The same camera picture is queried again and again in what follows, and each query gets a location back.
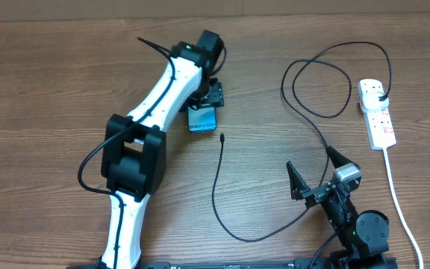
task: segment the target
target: white power strip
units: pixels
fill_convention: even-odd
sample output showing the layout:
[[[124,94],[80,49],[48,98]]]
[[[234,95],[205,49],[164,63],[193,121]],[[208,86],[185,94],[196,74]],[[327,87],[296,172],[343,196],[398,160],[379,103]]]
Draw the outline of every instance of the white power strip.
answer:
[[[379,97],[384,95],[382,83],[375,79],[363,79],[359,81],[358,93],[360,99],[361,110],[364,112],[364,122],[366,123],[367,137],[370,140],[371,149],[380,150],[384,153],[384,161],[386,163],[387,180],[389,181],[389,189],[393,197],[394,205],[396,206],[399,219],[404,227],[406,233],[411,239],[411,242],[416,250],[417,258],[419,260],[419,269],[424,268],[423,255],[417,245],[416,239],[411,233],[411,230],[402,215],[401,207],[397,200],[396,191],[394,190],[393,177],[391,175],[391,168],[389,158],[387,157],[387,148],[396,144],[396,137],[394,136],[393,122],[389,110],[389,99],[383,102],[379,101]]]

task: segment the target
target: white cable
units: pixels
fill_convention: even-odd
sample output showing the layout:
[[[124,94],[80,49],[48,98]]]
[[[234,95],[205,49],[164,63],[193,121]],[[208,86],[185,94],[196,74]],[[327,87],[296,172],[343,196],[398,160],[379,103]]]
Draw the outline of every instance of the white cable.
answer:
[[[411,239],[412,245],[416,250],[417,258],[419,259],[419,269],[424,268],[423,255],[421,254],[421,250],[417,245],[416,239],[411,233],[411,230],[406,223],[404,216],[402,215],[401,208],[399,207],[399,202],[397,201],[396,191],[394,190],[393,177],[391,176],[391,167],[389,165],[389,158],[387,157],[387,149],[383,148],[382,152],[384,154],[384,162],[386,163],[386,171],[387,171],[387,180],[389,181],[389,188],[391,189],[391,195],[393,196],[394,205],[396,206],[397,213],[399,215],[399,219],[401,219],[401,223],[404,226],[404,230],[408,233],[409,239]]]

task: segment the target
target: tabletop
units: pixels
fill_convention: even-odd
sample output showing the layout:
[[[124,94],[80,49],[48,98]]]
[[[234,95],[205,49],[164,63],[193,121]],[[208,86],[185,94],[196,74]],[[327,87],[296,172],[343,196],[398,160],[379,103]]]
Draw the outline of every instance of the tabletop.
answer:
[[[196,42],[204,29],[220,34],[228,50],[217,75],[225,107],[216,111],[215,132],[189,133],[182,113],[171,125],[166,175],[144,220],[143,261],[312,257],[332,234],[320,206],[252,244],[234,240],[217,223],[211,188],[219,133],[225,133],[225,151],[215,199],[227,227],[257,238],[290,222],[305,205],[290,198],[286,162],[315,186],[326,156],[313,128],[283,102],[281,77],[292,61],[330,45],[371,41],[386,48],[392,62],[393,179],[430,268],[430,13],[0,23],[0,268],[84,265],[104,252],[110,200],[79,186],[78,166],[102,142],[109,117],[137,107],[163,72],[164,58],[137,37],[171,46]],[[375,209],[390,218],[387,256],[397,257],[400,268],[416,268],[382,152],[370,149],[356,93],[363,78],[387,84],[384,55],[373,46],[351,45],[322,59],[349,74],[352,98],[339,117],[308,117],[330,145],[360,164],[363,181],[352,201],[359,212]],[[284,88],[297,108],[290,87],[299,68],[288,73]],[[317,65],[302,73],[296,89],[303,103],[321,114],[338,112],[349,91],[342,74]],[[330,165],[327,178],[332,170]],[[105,187],[100,155],[84,178]],[[334,240],[322,255],[339,249]]]

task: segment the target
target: cable tip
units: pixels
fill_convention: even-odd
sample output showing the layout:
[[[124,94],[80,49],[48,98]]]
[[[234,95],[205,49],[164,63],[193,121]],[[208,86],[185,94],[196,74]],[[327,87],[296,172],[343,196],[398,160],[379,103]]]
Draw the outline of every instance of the cable tip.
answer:
[[[384,94],[383,96],[379,97],[379,101],[383,102],[387,99],[387,94]]]

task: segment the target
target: light blue object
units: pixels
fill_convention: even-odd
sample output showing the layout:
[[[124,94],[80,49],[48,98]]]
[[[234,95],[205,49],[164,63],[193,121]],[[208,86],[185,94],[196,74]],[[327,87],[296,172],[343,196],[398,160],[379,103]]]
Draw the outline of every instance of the light blue object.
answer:
[[[215,108],[188,108],[188,130],[191,132],[206,132],[216,129]]]

